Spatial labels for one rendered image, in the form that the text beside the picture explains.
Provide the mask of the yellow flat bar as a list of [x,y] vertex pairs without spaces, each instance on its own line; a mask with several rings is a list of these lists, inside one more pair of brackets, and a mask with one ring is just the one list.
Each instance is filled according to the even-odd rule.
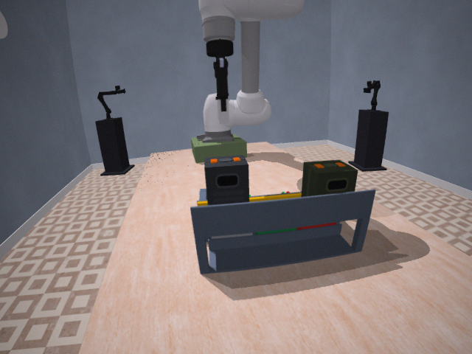
[[[249,198],[249,202],[252,202],[252,201],[269,201],[269,200],[277,200],[277,199],[285,199],[285,198],[296,198],[296,197],[301,197],[301,193],[253,197],[253,198]],[[207,201],[198,201],[198,206],[207,206]]]

